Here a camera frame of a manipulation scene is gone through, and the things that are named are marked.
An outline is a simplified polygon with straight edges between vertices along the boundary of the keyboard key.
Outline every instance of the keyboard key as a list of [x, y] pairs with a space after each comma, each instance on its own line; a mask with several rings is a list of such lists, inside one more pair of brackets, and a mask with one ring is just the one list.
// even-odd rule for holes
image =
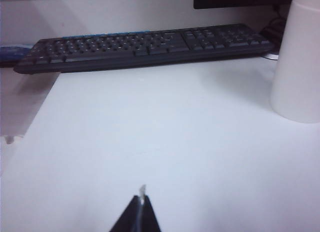
[[227, 33], [228, 33], [229, 35], [234, 35], [236, 32], [233, 31], [233, 30], [228, 30]]
[[139, 49], [139, 50], [136, 50], [134, 53], [135, 53], [136, 56], [145, 56], [145, 55], [148, 55], [148, 52], [147, 52], [146, 49]]
[[200, 31], [194, 31], [193, 32], [194, 33], [194, 35], [195, 35], [195, 37], [197, 38], [197, 39], [202, 39], [202, 38], [205, 38], [205, 36], [202, 34], [202, 32], [200, 32]]
[[70, 53], [68, 56], [70, 56], [70, 55], [73, 55], [73, 56], [81, 56], [82, 54], [83, 54], [82, 51], [75, 51], [75, 52]]
[[150, 34], [146, 34], [144, 36], [144, 39], [147, 40], [147, 41], [151, 41], [151, 38], [152, 38], [152, 36]]
[[234, 41], [236, 41], [236, 42], [246, 42], [247, 40], [242, 36], [236, 36], [234, 38]]
[[231, 37], [227, 37], [224, 39], [225, 43], [232, 43], [234, 40]]
[[152, 37], [156, 38], [156, 39], [158, 39], [158, 38], [160, 39], [162, 37], [162, 35], [160, 33], [155, 33], [152, 35]]
[[48, 64], [50, 61], [49, 57], [44, 57], [44, 58], [38, 58], [36, 59], [36, 64]]
[[251, 41], [250, 45], [259, 45], [260, 43], [257, 40]]
[[269, 44], [270, 42], [268, 40], [262, 40], [261, 44]]
[[204, 49], [213, 49], [213, 45], [212, 44], [207, 44], [204, 46]]
[[164, 33], [163, 38], [167, 41], [172, 40], [174, 37], [176, 37], [176, 33]]
[[192, 50], [203, 50], [203, 47], [197, 40], [189, 42], [188, 45]]
[[55, 44], [56, 46], [59, 46], [59, 45], [61, 45], [61, 44], [63, 44], [63, 43], [64, 43], [63, 40], [56, 40], [54, 44]]
[[95, 52], [95, 53], [84, 53], [79, 55], [67, 56], [66, 62], [76, 62], [76, 61], [88, 61], [88, 60], [101, 60], [101, 59], [115, 59], [115, 58], [128, 58], [133, 57], [132, 51], [106, 51], [106, 52]]
[[170, 53], [174, 52], [183, 52], [183, 51], [189, 51], [189, 48], [186, 45], [183, 46], [173, 46], [168, 49]]
[[190, 35], [193, 35], [193, 33], [191, 31], [186, 31], [186, 32], [184, 32], [184, 35], [190, 36]]
[[242, 47], [242, 46], [248, 46], [249, 44], [247, 42], [234, 42], [230, 43], [229, 47]]
[[65, 57], [63, 56], [54, 56], [51, 58], [50, 63], [63, 63], [65, 61]]
[[150, 55], [152, 54], [161, 54], [161, 53], [167, 53], [167, 49], [166, 48], [159, 48], [159, 47], [149, 47], [149, 53]]
[[222, 48], [225, 48], [225, 46], [224, 46], [224, 44], [216, 43], [216, 44], [214, 44], [214, 48], [215, 49], [222, 49]]
[[196, 39], [196, 37], [193, 34], [186, 36], [186, 38], [187, 39]]

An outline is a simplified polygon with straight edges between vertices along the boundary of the keyboard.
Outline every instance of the keyboard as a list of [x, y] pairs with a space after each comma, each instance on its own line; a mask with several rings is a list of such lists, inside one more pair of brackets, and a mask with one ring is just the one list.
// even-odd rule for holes
[[14, 70], [83, 72], [259, 55], [274, 45], [244, 24], [41, 39]]

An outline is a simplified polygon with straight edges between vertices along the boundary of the desk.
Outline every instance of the desk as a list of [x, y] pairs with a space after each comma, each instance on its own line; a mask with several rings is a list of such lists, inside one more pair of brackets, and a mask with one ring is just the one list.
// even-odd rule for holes
[[61, 74], [1, 178], [2, 231], [108, 231], [147, 185], [162, 231], [320, 231], [320, 124], [263, 58]]

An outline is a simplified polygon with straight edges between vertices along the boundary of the paper cup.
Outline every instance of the paper cup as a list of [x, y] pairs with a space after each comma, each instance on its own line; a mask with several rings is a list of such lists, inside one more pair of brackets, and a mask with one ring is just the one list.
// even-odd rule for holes
[[290, 120], [320, 122], [320, 0], [292, 0], [270, 103]]

